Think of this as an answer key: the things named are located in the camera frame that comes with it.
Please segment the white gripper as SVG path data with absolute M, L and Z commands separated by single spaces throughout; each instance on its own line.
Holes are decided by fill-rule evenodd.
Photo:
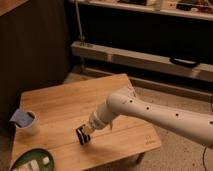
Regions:
M 84 124 L 82 126 L 82 132 L 85 135 L 92 134 L 94 130 L 101 130 L 105 128 L 107 126 L 105 115 L 101 112 L 93 112 L 89 116 L 88 124 Z

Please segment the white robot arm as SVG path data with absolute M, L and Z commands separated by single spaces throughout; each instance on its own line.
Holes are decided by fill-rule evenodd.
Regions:
M 134 92 L 110 94 L 83 126 L 84 135 L 101 130 L 119 115 L 135 117 L 172 131 L 206 147 L 213 147 L 213 116 L 156 105 L 140 100 Z

